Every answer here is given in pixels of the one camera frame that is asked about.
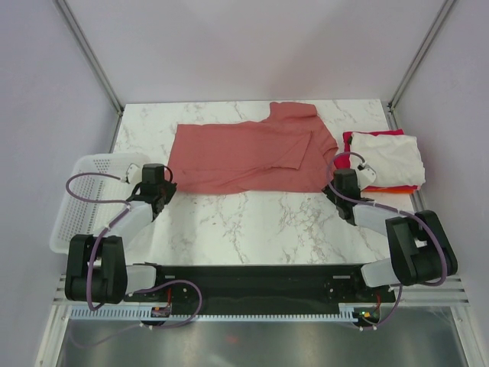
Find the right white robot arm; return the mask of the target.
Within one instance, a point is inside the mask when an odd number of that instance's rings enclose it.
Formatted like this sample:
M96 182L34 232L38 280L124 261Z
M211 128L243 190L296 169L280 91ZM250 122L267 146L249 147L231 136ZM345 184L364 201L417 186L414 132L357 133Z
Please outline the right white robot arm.
M380 286L438 286L457 273L458 260L435 212L409 213L363 198L352 169L336 170L323 193L344 221L387 238L390 257L362 265L350 281L355 299L369 300Z

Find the pink t shirt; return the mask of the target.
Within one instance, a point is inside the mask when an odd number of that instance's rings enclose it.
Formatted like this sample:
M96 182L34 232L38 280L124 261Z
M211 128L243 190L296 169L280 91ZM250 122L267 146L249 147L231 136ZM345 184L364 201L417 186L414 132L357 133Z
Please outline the pink t shirt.
M260 122L179 124L168 165L185 193L318 193L337 150L314 105L271 102Z

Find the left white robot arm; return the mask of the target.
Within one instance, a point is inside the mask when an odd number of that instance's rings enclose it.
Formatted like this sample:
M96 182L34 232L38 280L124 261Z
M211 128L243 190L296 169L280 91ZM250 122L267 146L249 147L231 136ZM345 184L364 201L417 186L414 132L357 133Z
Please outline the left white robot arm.
M68 179L66 192L91 204L121 204L122 211L98 235L77 234L70 240L66 266L65 295L68 300L85 301L91 311L104 304L118 304L128 289L124 245L160 215L172 200L177 183L172 170L164 164L145 164L141 181L126 200L96 200L74 193L70 184L81 177L100 176L115 180L111 174L84 172Z

